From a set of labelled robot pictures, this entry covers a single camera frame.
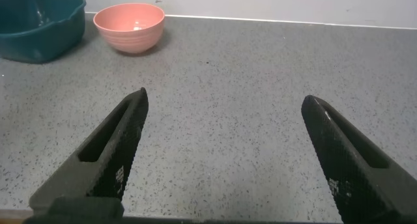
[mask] countertop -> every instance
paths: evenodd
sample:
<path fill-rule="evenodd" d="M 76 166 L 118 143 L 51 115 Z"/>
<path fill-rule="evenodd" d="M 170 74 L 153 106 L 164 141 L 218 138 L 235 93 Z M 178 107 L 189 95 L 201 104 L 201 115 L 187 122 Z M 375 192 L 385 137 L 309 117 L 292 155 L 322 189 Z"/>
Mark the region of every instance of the countertop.
<path fill-rule="evenodd" d="M 56 61 L 0 60 L 0 209 L 29 209 L 140 87 L 149 114 L 126 215 L 340 222 L 300 111 L 309 94 L 417 178 L 417 31 L 166 18 L 156 47 L 126 56 L 91 20 Z"/>

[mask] textured rubber pad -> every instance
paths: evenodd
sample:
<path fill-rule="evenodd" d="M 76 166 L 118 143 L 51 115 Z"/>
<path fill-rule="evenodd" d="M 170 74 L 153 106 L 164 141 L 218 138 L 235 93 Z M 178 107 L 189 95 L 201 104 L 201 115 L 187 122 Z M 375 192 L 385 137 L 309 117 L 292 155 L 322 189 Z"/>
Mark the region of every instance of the textured rubber pad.
<path fill-rule="evenodd" d="M 417 181 L 332 106 L 314 96 L 302 116 L 345 223 L 414 223 Z"/>
<path fill-rule="evenodd" d="M 33 194 L 29 206 L 41 213 L 58 197 L 121 200 L 147 113 L 146 90 L 129 94 Z"/>

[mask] teal bowl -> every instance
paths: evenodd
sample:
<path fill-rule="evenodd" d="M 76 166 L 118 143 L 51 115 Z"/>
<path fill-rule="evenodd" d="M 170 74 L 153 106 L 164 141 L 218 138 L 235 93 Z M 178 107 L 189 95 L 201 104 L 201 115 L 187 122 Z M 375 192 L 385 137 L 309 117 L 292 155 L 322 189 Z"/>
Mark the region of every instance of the teal bowl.
<path fill-rule="evenodd" d="M 85 0 L 0 0 L 0 57 L 44 63 L 75 46 L 85 29 Z"/>

